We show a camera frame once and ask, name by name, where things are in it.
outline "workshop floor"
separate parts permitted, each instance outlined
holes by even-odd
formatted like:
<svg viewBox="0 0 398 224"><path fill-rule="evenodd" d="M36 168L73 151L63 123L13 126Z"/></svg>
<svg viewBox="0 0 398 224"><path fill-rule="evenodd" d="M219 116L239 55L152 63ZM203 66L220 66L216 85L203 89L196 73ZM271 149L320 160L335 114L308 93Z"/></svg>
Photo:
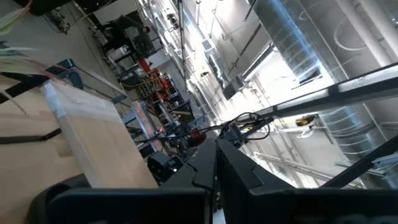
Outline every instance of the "workshop floor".
<svg viewBox="0 0 398 224"><path fill-rule="evenodd" d="M20 5L13 0L1 0L0 17L18 8L21 8ZM9 47L37 49L37 51L23 53L48 63L57 63L63 59L72 58L77 64L102 75L111 83L119 86L115 74L102 60L103 55L89 30L90 23L85 18L81 18L80 11L72 3L62 6L62 14L70 24L74 24L78 20L67 35L61 33L45 17L37 17L28 13L10 34L1 36L0 41L6 41ZM109 87L97 80L85 75L82 75L82 79L86 85L95 90L111 97L116 96ZM129 95L132 100L138 99L134 92L130 92ZM124 101L127 105L130 102L130 100ZM129 113L127 106L117 106L117 109L121 114Z"/></svg>

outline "wooden board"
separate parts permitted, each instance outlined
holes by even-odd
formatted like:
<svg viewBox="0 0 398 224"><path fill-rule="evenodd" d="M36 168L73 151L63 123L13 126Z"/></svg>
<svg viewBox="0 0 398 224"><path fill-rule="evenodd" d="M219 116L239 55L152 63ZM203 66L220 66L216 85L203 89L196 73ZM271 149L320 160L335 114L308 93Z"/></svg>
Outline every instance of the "wooden board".
<svg viewBox="0 0 398 224"><path fill-rule="evenodd" d="M16 84L0 75L0 88ZM0 136L42 135L59 128L39 89L15 100L28 116L10 101L0 105ZM41 191L81 169L60 134L44 142L0 145L0 223L24 223L32 199Z"/></svg>
<svg viewBox="0 0 398 224"><path fill-rule="evenodd" d="M111 102L54 82L44 89L46 96L51 96L47 103L92 187L157 187Z"/></svg>

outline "black metal bracket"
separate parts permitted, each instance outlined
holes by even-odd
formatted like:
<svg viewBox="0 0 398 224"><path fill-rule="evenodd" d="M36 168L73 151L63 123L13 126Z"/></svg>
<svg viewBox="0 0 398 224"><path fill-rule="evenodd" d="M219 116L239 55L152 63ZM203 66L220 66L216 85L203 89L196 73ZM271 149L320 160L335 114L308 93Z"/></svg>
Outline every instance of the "black metal bracket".
<svg viewBox="0 0 398 224"><path fill-rule="evenodd" d="M55 136L61 134L61 129L58 128L48 134L43 136L9 136L0 137L0 144L14 144L14 143L27 143L27 142L39 142L46 141L54 138Z"/></svg>
<svg viewBox="0 0 398 224"><path fill-rule="evenodd" d="M81 81L81 78L77 72L66 72L65 69L72 68L74 66L72 60L66 59L61 61L60 63L57 64L57 66L52 66L48 69L46 69L47 72L50 72L54 75L57 75L59 77L66 77L71 80L73 84L77 88L83 88L83 82ZM13 78L15 80L21 81L20 83L8 88L6 90L6 93L8 93L11 97L16 97L21 94L23 94L26 91L29 91L43 83L45 83L47 80L49 80L49 77L46 77L44 75L23 75L23 74L13 74L13 73L7 73L3 74L5 77ZM0 104L5 103L9 100L6 96L0 95ZM42 136L6 136L6 137L0 137L0 144L14 144L14 143L26 143L26 142L39 142L39 141L46 141L49 140L58 134L60 134L62 131L60 128L42 135Z"/></svg>
<svg viewBox="0 0 398 224"><path fill-rule="evenodd" d="M60 75L65 71L65 69L69 69L72 68L72 66L74 66L73 62L70 59L63 60L57 65L58 66L52 66L46 69L45 71L54 75ZM8 88L6 90L6 93L8 93L11 97L16 97L23 94L26 91L38 87L39 85L45 83L49 79L50 78L46 77L45 75L32 75L30 77L26 77L25 79L23 79L22 82ZM0 95L0 104L7 102L8 100L9 99L6 96Z"/></svg>

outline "white wall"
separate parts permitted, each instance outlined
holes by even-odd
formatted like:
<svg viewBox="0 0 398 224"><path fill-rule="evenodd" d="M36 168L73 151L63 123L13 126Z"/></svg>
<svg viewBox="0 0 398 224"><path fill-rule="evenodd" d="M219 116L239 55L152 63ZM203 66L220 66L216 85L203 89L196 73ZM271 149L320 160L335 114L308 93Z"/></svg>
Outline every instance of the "white wall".
<svg viewBox="0 0 398 224"><path fill-rule="evenodd" d="M108 21L117 19L120 15L129 14L137 9L137 2L135 0L117 0L94 12L94 15L100 23L104 24Z"/></svg>

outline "workbench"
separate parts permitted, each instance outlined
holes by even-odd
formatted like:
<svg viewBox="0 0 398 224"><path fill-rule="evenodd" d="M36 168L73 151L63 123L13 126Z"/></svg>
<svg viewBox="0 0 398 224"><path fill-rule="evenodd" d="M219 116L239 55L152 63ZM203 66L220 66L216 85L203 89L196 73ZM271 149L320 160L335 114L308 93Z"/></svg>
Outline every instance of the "workbench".
<svg viewBox="0 0 398 224"><path fill-rule="evenodd" d="M3 90L18 83L0 75ZM79 91L90 99L88 102L99 99L64 83L57 89ZM0 139L3 143L0 144L0 223L24 223L36 195L82 172L92 187L157 187L121 118L116 123L79 116L62 120L62 117L54 116L54 109L49 107L39 87L13 96L27 115L9 100L0 102ZM46 141L27 142L33 136L45 136L59 128L62 132ZM18 136L25 142L4 144L11 136Z"/></svg>

